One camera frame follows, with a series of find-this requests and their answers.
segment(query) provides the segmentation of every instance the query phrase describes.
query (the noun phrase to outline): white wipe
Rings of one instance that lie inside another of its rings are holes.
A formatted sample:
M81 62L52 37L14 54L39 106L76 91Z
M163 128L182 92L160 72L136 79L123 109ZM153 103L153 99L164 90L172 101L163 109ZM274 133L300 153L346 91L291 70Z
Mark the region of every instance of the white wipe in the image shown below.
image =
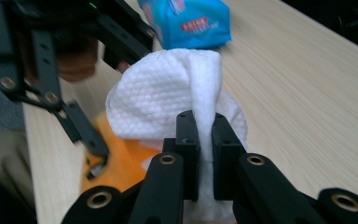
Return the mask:
M124 139L174 138L176 116L193 110L201 146L200 196L196 203L186 202L185 220L235 222L232 202L213 199L211 131L215 113L221 113L246 147L247 125L235 100L221 91L221 66L220 55L211 50L150 53L123 74L106 101L113 132Z

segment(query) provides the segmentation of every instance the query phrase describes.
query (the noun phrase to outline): blue wipes packet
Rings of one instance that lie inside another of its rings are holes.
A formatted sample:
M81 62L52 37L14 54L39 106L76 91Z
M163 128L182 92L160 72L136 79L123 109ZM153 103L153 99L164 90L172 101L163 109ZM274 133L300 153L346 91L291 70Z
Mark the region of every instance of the blue wipes packet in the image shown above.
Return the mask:
M221 0L138 0L164 49L211 49L231 40Z

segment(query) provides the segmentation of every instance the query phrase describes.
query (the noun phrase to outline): light wood surface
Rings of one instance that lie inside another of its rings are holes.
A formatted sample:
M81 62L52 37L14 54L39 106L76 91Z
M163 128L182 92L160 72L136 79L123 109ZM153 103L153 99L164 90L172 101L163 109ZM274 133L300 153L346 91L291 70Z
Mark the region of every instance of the light wood surface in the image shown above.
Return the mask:
M331 187L358 194L358 47L280 1L225 2L233 41L218 51L224 89L248 121L248 151L311 197ZM119 78L100 62L96 77L62 90L92 119ZM60 223L78 196L83 147L48 112L24 111L38 219Z

